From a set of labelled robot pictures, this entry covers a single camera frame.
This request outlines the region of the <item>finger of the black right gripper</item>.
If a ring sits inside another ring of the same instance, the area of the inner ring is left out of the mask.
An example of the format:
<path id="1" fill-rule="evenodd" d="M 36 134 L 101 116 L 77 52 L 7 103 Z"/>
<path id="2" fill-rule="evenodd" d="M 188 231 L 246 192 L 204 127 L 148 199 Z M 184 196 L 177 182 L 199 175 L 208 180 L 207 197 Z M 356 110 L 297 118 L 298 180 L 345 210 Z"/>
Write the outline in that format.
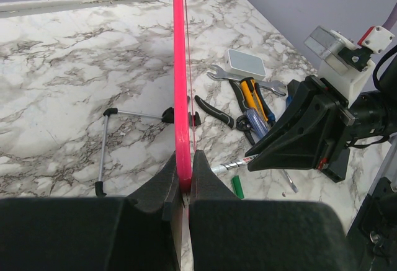
<path id="1" fill-rule="evenodd" d="M 347 99 L 324 78 L 308 76 L 276 124 L 246 153 L 257 155 L 248 170 L 326 168 L 349 126 Z"/>

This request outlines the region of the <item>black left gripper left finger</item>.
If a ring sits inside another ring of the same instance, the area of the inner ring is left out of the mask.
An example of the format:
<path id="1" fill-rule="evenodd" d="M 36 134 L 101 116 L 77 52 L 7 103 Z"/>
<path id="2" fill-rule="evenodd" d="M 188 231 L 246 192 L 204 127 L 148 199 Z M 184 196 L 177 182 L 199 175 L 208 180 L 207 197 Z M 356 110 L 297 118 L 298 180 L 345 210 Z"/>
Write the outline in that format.
<path id="1" fill-rule="evenodd" d="M 176 159 L 126 197 L 1 200 L 2 270 L 179 270 Z"/>

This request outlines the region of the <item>green marker cap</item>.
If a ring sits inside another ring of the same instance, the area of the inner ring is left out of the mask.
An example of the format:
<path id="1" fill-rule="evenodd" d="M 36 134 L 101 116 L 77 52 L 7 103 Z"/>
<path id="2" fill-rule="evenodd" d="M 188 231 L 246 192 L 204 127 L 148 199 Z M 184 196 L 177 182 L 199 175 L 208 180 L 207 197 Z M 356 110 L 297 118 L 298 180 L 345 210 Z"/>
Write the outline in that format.
<path id="1" fill-rule="evenodd" d="M 239 198 L 239 199 L 244 199 L 244 192 L 243 192 L 243 187 L 241 184 L 241 180 L 238 175 L 234 176 L 231 179 L 231 184 L 233 188 L 234 194 Z"/>

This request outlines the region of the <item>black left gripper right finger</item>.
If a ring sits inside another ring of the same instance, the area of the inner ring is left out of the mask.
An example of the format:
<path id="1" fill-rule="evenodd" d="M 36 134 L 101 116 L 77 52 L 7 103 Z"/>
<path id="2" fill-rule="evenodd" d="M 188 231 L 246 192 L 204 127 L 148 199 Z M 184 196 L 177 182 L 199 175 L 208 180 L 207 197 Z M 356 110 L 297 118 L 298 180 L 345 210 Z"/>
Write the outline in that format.
<path id="1" fill-rule="evenodd" d="M 318 202 L 241 200 L 196 151 L 189 205 L 195 270 L 349 270 L 334 210 Z"/>

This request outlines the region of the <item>yellow black utility knife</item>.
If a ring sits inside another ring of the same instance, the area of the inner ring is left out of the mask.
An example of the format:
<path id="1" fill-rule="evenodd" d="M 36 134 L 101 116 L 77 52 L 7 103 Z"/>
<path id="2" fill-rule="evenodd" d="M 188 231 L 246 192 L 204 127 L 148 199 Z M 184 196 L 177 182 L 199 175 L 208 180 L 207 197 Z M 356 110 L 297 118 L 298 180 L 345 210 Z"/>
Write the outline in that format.
<path id="1" fill-rule="evenodd" d="M 263 108 L 260 105 L 259 98 L 254 90 L 254 83 L 256 81 L 253 78 L 244 78 L 240 81 L 240 88 L 243 91 L 243 95 L 248 103 L 249 108 L 257 110 L 260 117 L 267 123 L 267 118 L 263 112 Z"/>

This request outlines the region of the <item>black whiteboard stand foot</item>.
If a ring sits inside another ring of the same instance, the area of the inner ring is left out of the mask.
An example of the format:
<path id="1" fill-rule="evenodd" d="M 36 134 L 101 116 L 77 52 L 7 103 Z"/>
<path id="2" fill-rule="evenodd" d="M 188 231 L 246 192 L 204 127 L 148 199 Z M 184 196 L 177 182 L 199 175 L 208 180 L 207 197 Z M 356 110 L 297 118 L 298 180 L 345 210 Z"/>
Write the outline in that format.
<path id="1" fill-rule="evenodd" d="M 191 112 L 188 113 L 188 120 L 190 127 L 197 127 L 202 124 L 201 118 L 198 112 L 195 112 L 193 115 Z"/>

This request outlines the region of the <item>grey white router box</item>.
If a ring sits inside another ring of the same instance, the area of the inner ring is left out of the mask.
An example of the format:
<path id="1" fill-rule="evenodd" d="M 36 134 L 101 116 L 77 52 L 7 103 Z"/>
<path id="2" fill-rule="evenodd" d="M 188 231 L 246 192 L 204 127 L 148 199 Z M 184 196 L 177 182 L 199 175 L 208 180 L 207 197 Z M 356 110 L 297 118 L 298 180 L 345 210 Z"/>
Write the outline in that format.
<path id="1" fill-rule="evenodd" d="M 234 49 L 225 52 L 225 71 L 239 76 L 264 79 L 266 71 L 263 60 L 254 55 Z"/>

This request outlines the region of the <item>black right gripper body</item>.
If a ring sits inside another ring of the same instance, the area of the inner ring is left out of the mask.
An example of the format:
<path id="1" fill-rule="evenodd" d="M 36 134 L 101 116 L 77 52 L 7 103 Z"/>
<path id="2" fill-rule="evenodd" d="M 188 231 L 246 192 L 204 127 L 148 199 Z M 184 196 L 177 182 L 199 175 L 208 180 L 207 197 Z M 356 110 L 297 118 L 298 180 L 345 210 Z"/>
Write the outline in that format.
<path id="1" fill-rule="evenodd" d="M 349 111 L 355 121 L 341 136 L 338 143 L 342 147 L 336 150 L 334 160 L 327 168 L 320 170 L 335 183 L 346 178 L 349 148 L 364 149 L 370 146 L 369 143 L 358 144 L 358 140 L 379 136 L 380 139 L 373 144 L 381 144 L 396 134 L 396 99 L 380 91 L 362 93 Z"/>

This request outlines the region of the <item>green whiteboard marker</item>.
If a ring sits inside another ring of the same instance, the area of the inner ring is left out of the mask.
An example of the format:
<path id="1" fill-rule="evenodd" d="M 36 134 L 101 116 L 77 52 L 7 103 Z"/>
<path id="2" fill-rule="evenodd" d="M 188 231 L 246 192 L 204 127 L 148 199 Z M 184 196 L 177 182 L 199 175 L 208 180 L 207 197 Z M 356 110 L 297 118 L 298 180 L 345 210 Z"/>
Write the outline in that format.
<path id="1" fill-rule="evenodd" d="M 211 170 L 214 173 L 226 172 L 226 171 L 236 169 L 241 166 L 246 166 L 256 157 L 257 157 L 257 155 L 255 154 L 253 156 L 248 156 L 245 158 L 237 159 L 235 161 L 226 162 L 226 163 L 220 164 L 218 166 L 211 167 Z"/>

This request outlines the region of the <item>pink framed whiteboard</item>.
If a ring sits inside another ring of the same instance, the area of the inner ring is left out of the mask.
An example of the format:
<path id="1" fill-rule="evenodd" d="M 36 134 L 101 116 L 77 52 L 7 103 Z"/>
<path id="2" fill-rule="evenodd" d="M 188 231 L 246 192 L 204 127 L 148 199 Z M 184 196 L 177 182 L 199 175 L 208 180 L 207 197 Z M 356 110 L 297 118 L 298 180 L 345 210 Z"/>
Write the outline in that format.
<path id="1" fill-rule="evenodd" d="M 190 192 L 192 163 L 190 157 L 189 117 L 187 100 L 187 63 L 185 46 L 184 0 L 173 0 L 174 24 L 174 128 L 176 165 L 179 186 Z"/>

